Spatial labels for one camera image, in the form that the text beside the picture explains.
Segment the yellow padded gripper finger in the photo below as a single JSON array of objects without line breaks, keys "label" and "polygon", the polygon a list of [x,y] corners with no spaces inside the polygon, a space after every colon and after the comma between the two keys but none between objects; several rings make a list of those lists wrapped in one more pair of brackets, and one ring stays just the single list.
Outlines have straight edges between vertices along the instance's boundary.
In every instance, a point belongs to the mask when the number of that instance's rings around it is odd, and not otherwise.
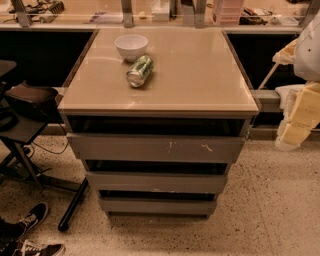
[{"label": "yellow padded gripper finger", "polygon": [[307,82],[296,93],[296,100],[289,120],[293,123],[315,128],[320,123],[320,83]]},{"label": "yellow padded gripper finger", "polygon": [[298,146],[301,145],[310,135],[308,127],[297,123],[281,122],[278,129],[278,137],[282,143]]}]

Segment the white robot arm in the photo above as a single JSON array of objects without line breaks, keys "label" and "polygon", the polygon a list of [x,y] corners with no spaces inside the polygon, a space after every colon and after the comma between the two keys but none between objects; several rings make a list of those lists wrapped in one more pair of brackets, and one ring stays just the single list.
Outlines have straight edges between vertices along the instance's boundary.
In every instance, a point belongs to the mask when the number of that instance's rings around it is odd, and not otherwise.
[{"label": "white robot arm", "polygon": [[302,89],[290,90],[285,97],[284,119],[275,140],[278,149],[291,151],[300,147],[320,123],[320,11],[272,61],[292,64],[294,74],[306,81]]}]

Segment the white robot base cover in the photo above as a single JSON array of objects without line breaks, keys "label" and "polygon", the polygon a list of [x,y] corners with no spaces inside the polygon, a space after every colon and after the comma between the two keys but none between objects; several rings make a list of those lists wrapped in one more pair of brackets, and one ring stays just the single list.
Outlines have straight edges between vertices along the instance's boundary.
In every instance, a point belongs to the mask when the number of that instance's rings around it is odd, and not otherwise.
[{"label": "white robot base cover", "polygon": [[289,109],[294,104],[296,93],[299,92],[303,87],[303,84],[277,87],[275,91],[280,97],[279,108],[281,110]]}]

